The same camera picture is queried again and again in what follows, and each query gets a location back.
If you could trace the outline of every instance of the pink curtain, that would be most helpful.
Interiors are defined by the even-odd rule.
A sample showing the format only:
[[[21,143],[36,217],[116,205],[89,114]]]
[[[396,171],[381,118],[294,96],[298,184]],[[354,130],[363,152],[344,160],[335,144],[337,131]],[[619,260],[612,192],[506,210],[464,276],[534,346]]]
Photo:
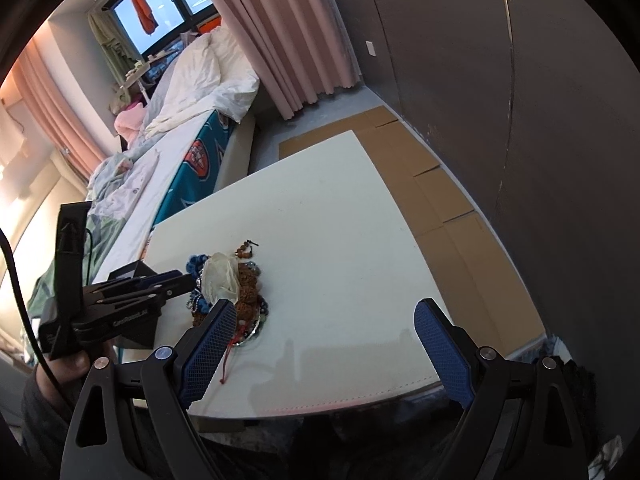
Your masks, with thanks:
[[[356,84],[328,0],[212,0],[285,119]]]
[[[106,158],[60,93],[33,40],[16,60],[12,74],[27,108],[68,162],[89,177]]]

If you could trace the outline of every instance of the light switch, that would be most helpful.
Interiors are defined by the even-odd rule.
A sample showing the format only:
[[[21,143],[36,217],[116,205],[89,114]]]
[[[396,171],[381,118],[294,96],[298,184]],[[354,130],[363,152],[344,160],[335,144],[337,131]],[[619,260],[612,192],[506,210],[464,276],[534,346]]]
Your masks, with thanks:
[[[371,43],[370,41],[366,41],[365,43],[367,43],[367,50],[369,51],[369,53],[373,56],[376,57],[376,49],[373,46],[373,43]]]

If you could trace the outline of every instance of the blue gripper pad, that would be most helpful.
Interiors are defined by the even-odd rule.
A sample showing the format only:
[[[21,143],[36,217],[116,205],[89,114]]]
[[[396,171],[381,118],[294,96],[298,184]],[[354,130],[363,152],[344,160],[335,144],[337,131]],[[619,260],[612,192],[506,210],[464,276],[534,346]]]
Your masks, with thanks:
[[[236,308],[227,301],[182,367],[182,387],[178,392],[178,400],[185,410],[193,401],[204,396],[235,332]]]
[[[415,306],[414,327],[449,399],[456,400],[467,410],[474,401],[471,370],[425,301]]]

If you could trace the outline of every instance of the silver screw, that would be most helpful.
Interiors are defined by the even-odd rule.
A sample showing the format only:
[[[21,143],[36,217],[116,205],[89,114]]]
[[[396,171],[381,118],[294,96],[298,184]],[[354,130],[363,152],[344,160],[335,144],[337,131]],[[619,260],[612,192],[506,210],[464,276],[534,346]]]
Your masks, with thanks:
[[[109,358],[108,357],[98,357],[94,361],[94,366],[96,368],[98,368],[98,370],[102,370],[108,364],[109,364]]]
[[[486,361],[493,361],[497,356],[497,352],[490,346],[483,346],[480,349],[480,357]]]
[[[558,366],[558,363],[556,363],[555,359],[552,359],[551,357],[544,357],[542,359],[542,365],[547,370],[554,370],[556,366]]]
[[[168,359],[171,357],[173,350],[169,346],[161,346],[158,350],[156,350],[156,359]]]

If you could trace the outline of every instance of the concrete floor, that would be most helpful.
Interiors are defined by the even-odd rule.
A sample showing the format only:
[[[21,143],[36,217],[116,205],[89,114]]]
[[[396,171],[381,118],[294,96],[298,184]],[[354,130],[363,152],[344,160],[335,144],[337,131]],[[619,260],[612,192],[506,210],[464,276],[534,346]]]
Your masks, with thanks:
[[[384,104],[382,99],[364,85],[351,89],[336,89],[333,95],[321,94],[317,103],[305,105],[292,119],[285,121],[279,118],[263,125],[260,131],[256,132],[249,173],[255,173],[277,162],[278,145],[283,140]]]

